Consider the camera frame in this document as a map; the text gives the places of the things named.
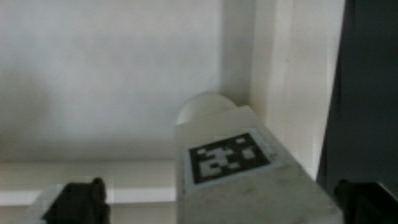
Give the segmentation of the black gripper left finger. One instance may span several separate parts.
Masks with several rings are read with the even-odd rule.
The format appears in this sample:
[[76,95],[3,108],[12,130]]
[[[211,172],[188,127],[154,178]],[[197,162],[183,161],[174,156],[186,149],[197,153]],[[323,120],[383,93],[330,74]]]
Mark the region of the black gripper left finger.
[[110,224],[106,185],[101,178],[89,183],[71,182],[62,188],[41,216],[46,224]]

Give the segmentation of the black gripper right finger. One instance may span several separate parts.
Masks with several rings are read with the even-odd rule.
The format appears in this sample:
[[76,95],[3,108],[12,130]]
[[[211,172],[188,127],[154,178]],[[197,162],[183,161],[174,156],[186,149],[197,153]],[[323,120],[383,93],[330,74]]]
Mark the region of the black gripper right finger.
[[398,197],[380,182],[341,180],[334,197],[344,224],[398,224]]

